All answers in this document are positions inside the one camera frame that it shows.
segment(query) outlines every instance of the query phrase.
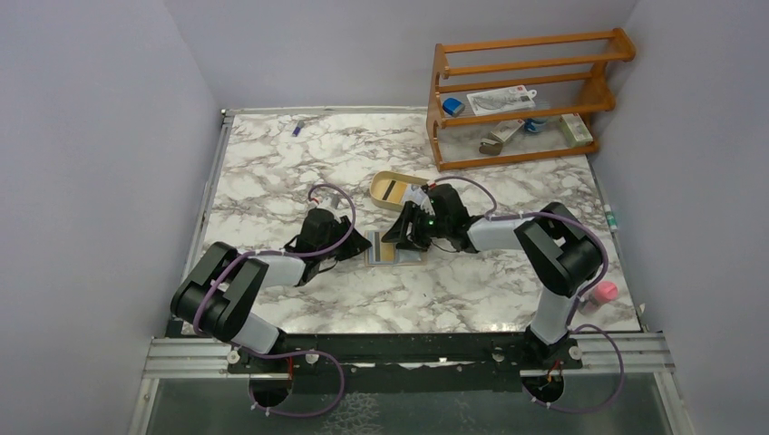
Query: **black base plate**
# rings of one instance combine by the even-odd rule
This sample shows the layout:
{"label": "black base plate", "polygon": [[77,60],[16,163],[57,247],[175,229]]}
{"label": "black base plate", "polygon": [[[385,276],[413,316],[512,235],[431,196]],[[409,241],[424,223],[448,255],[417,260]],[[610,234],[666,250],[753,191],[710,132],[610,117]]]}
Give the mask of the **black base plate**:
{"label": "black base plate", "polygon": [[[523,333],[364,333],[283,334],[272,353],[315,349],[334,355],[344,366],[347,392],[520,392],[521,370],[547,370],[556,359],[564,369],[582,364],[569,357],[568,339],[548,360],[527,352]],[[400,363],[456,364],[405,368]],[[339,388],[336,367],[321,357],[310,364],[294,357],[293,392],[329,394]],[[240,351],[230,373],[288,372],[287,360],[261,360]]]}

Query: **pink bottle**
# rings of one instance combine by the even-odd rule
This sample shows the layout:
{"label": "pink bottle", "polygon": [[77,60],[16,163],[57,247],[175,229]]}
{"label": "pink bottle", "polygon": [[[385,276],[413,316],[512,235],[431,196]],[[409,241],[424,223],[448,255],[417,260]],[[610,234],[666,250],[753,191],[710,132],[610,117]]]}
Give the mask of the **pink bottle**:
{"label": "pink bottle", "polygon": [[588,293],[582,296],[582,301],[577,309],[583,315],[593,315],[599,308],[615,299],[619,295],[617,286],[610,281],[601,281]]}

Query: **small bottle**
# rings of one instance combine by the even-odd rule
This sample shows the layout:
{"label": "small bottle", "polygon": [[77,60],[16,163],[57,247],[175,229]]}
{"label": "small bottle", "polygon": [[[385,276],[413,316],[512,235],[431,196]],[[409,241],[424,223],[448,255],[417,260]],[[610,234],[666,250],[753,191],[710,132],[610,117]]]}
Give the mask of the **small bottle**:
{"label": "small bottle", "polygon": [[[547,100],[538,100],[537,105],[530,111],[546,111],[550,108],[550,102]],[[523,129],[528,133],[542,133],[545,130],[545,124],[550,121],[550,116],[540,118],[527,118],[523,124]]]}
{"label": "small bottle", "polygon": [[601,281],[598,285],[582,296],[577,309],[583,315],[593,315],[599,308],[617,299],[619,290],[617,286],[610,281]]}
{"label": "small bottle", "polygon": [[603,212],[606,214],[606,223],[608,224],[608,230],[612,233],[617,232],[617,219],[614,218],[614,212],[611,211],[611,206],[606,204],[603,206]]}

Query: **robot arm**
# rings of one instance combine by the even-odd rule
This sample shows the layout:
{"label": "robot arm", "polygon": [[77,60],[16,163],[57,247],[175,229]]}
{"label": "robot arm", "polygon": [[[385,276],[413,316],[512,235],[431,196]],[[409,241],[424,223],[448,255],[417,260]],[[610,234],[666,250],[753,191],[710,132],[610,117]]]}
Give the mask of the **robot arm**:
{"label": "robot arm", "polygon": [[[301,232],[284,246],[286,253],[259,253],[231,270],[224,281],[227,292],[216,289],[203,307],[198,325],[200,330],[223,342],[246,346],[257,353],[268,353],[281,332],[275,325],[250,312],[259,290],[275,285],[304,285],[324,272],[320,270],[322,262],[330,259],[344,261],[366,251],[371,243],[353,228],[345,242],[332,251],[319,256],[309,254],[297,257],[331,247],[350,229],[350,225],[347,217],[337,218],[326,202],[311,208]],[[171,312],[192,323],[210,290],[211,282],[238,257],[235,247],[223,242],[214,243],[173,296]]]}
{"label": "robot arm", "polygon": [[601,266],[599,247],[588,235],[557,220],[577,219],[557,202],[533,213],[536,217],[472,217],[452,186],[425,186],[423,190],[426,199],[418,206],[406,202],[383,241],[413,250],[426,250],[432,238],[449,240],[458,252],[522,249],[544,285],[537,312],[525,332],[532,358],[543,361],[554,354],[568,338],[574,298]]}

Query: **pink cap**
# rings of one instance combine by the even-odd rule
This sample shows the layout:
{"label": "pink cap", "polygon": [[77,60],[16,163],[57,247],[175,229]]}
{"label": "pink cap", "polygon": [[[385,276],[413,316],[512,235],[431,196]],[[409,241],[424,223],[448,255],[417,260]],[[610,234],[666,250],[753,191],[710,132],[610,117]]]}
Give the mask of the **pink cap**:
{"label": "pink cap", "polygon": [[596,288],[593,289],[592,293],[592,296],[596,298],[596,301],[601,305],[617,299],[618,295],[619,290],[617,289],[617,285],[611,281],[601,281],[596,285]]}

